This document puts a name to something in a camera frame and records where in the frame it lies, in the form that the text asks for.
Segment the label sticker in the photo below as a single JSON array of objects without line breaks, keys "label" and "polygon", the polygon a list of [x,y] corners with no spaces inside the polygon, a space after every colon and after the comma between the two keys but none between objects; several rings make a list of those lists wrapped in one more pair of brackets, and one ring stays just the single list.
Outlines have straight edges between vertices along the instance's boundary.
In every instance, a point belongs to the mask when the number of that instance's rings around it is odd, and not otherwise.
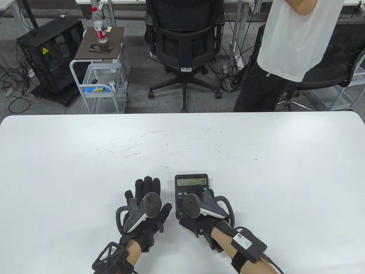
[{"label": "label sticker", "polygon": [[114,251],[116,251],[116,247],[112,246],[112,250],[110,251],[110,255],[112,255],[114,253]]},{"label": "label sticker", "polygon": [[246,239],[244,236],[242,236],[239,233],[233,237],[233,240],[236,243],[238,243],[240,246],[242,246],[244,249],[247,249],[252,245],[251,241],[249,241],[248,239]]},{"label": "label sticker", "polygon": [[104,254],[100,257],[100,260],[105,260],[108,257],[109,247],[107,250],[105,250]]}]

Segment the black glove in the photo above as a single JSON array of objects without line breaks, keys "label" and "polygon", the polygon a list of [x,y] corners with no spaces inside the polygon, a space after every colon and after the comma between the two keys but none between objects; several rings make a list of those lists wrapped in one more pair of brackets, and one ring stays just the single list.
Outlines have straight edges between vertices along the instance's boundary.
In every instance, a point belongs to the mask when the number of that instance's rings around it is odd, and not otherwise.
[{"label": "black glove", "polygon": [[[199,185],[187,188],[188,193],[194,193],[199,198],[202,198],[201,194],[203,193],[203,191],[203,187]],[[209,189],[209,192],[214,198],[213,190]],[[222,252],[223,248],[210,235],[214,227],[217,227],[219,230],[224,231],[226,231],[227,229],[234,230],[227,222],[229,222],[229,216],[227,216],[227,218],[225,219],[219,219],[213,216],[204,216],[201,214],[197,218],[187,217],[180,219],[179,224],[192,231],[197,238],[199,237],[199,235],[203,235],[212,250]]]},{"label": "black glove", "polygon": [[[139,205],[145,195],[149,192],[155,192],[160,196],[161,194],[161,183],[158,178],[152,180],[151,177],[147,176],[144,180],[138,179],[135,183],[135,198],[138,199],[137,205]],[[127,190],[124,194],[127,199],[127,204],[129,205],[129,200],[133,198],[131,190]],[[132,232],[126,233],[121,231],[122,237],[119,243],[126,246],[128,242],[133,239],[141,247],[142,252],[148,252],[150,247],[154,245],[154,234],[160,230],[162,233],[164,231],[163,224],[166,221],[168,215],[170,214],[172,205],[170,203],[165,204],[160,213],[155,218],[147,218],[141,222]],[[123,220],[123,226],[129,218],[129,212],[125,215]]]}]

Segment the plastic bottle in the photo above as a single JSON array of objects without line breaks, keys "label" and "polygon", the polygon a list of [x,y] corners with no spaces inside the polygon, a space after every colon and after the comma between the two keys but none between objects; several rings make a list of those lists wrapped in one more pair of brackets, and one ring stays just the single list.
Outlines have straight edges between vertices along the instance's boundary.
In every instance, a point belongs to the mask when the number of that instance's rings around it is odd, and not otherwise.
[{"label": "plastic bottle", "polygon": [[92,20],[94,22],[94,29],[99,43],[106,43],[108,41],[107,32],[105,31],[104,22],[97,7],[92,7]]}]

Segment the black mesh chair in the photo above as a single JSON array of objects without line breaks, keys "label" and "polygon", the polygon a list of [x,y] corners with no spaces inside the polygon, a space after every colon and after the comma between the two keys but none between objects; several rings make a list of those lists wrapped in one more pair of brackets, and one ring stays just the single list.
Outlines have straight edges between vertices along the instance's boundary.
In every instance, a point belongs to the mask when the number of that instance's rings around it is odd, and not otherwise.
[{"label": "black mesh chair", "polygon": [[[252,62],[256,62],[264,29],[265,25],[259,28],[255,48],[251,57]],[[342,87],[342,90],[328,109],[332,110],[337,99],[352,82],[355,69],[365,55],[364,33],[365,21],[363,18],[339,20],[322,61],[306,73],[302,82],[294,83],[294,89],[283,91],[287,95],[279,104],[288,106],[289,110],[291,110],[290,104],[297,105],[306,110],[312,110],[294,101],[294,98],[299,95],[299,91],[317,90],[339,85]]]},{"label": "black mesh chair", "polygon": [[151,52],[165,65],[167,73],[175,78],[150,87],[154,90],[182,83],[183,104],[186,110],[187,83],[208,88],[221,97],[217,85],[194,78],[198,72],[208,73],[204,63],[220,51],[224,26],[223,0],[146,0],[147,26]]}]

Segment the white t-shirt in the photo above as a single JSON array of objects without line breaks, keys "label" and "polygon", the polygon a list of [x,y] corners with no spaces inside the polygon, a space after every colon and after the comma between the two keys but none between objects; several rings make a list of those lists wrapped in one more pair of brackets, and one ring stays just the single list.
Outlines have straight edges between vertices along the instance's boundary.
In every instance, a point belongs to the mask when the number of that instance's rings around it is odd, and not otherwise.
[{"label": "white t-shirt", "polygon": [[274,0],[266,23],[259,66],[301,82],[319,64],[335,29],[344,0],[318,0],[309,15],[297,14],[285,0]]}]

